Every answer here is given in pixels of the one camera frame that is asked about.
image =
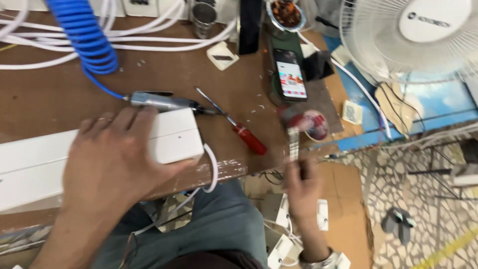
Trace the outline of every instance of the gray pants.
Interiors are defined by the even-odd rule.
[[[118,269],[131,232],[152,221],[138,205],[122,218],[106,239],[94,269]],[[130,243],[130,268],[157,269],[166,262],[197,251],[242,250],[267,268],[263,218],[251,204],[237,179],[218,184],[212,193],[200,190],[194,200],[191,222],[179,229],[161,233],[158,229],[137,236]]]

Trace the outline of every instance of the blue coiled air hose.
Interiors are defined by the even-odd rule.
[[[116,52],[99,26],[88,0],[47,0],[56,20],[65,30],[71,46],[78,53],[86,76],[103,91],[116,98],[123,95],[112,92],[93,74],[105,75],[118,68]]]

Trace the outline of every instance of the slipper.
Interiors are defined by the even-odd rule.
[[[382,220],[382,230],[386,233],[392,233],[395,227],[402,223],[402,209],[398,207],[391,207]]]
[[[410,229],[415,228],[417,223],[410,216],[408,211],[402,210],[403,222],[400,224],[398,229],[398,238],[402,245],[407,245],[410,242]]]

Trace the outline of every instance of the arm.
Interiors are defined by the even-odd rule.
[[[122,110],[81,123],[63,174],[64,201],[32,269],[87,268],[124,213],[185,167],[148,152],[157,111]]]
[[[307,178],[301,178],[301,170],[306,171]],[[310,162],[302,162],[300,166],[289,163],[285,180],[289,211],[302,234],[301,256],[308,263],[324,261],[332,254],[317,224],[317,200],[322,198],[325,180],[317,175]]]

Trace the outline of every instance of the phone screen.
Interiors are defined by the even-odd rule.
[[[274,50],[274,58],[277,62],[277,71],[279,72],[284,96],[307,98],[304,79],[295,52],[276,49]]]

